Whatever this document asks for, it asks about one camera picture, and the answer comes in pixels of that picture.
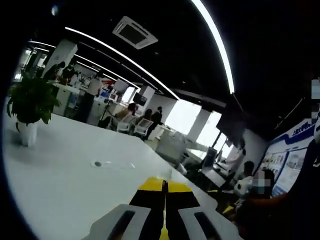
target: poster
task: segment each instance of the poster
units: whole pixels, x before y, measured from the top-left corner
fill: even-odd
[[[272,196],[287,193],[295,183],[303,165],[307,147],[314,137],[314,128],[312,119],[306,118],[269,143],[258,169],[273,171],[275,184]]]

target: ceiling vent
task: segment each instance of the ceiling vent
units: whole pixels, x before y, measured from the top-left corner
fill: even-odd
[[[155,36],[127,16],[120,20],[112,33],[136,49],[158,42]]]

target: black ceiling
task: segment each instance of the black ceiling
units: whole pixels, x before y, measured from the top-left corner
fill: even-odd
[[[263,122],[274,129],[302,97],[306,98],[304,102],[308,99],[306,73],[315,69],[315,56],[319,51],[316,40],[310,37],[316,33],[316,13],[299,0],[290,5],[253,0],[202,2],[222,37],[231,66],[235,95],[249,118],[249,127],[259,132],[259,123]],[[123,16],[142,25],[158,38],[158,42],[137,50],[112,34]],[[64,27],[81,31],[114,47],[170,89],[187,91],[222,103],[227,103],[230,98],[219,49],[191,0],[67,1],[58,16],[40,23],[33,38],[34,41],[55,46],[62,38],[83,42],[131,68],[165,96],[172,97],[121,56]],[[120,63],[83,44],[78,44],[77,54],[131,82],[144,83]],[[208,110],[223,111],[223,107],[210,101],[199,102],[196,97],[176,94]],[[299,117],[305,118],[302,114],[298,114],[292,122],[299,121]]]

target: potted plant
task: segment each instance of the potted plant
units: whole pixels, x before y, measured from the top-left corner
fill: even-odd
[[[35,143],[39,120],[48,124],[54,106],[60,106],[52,91],[52,83],[43,78],[30,78],[27,74],[10,88],[6,112],[9,117],[16,116],[15,126],[24,146]]]

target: gray plastic part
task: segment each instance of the gray plastic part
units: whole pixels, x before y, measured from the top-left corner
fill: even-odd
[[[190,240],[208,240],[196,219],[196,213],[204,213],[206,215],[221,240],[242,240],[237,227],[217,211],[207,211],[198,206],[179,209],[178,212],[184,222]]]
[[[134,212],[134,215],[125,229],[122,240],[138,240],[141,230],[149,215],[150,208],[120,204],[99,220],[95,221],[88,236],[83,240],[108,240],[116,224],[125,212]]]

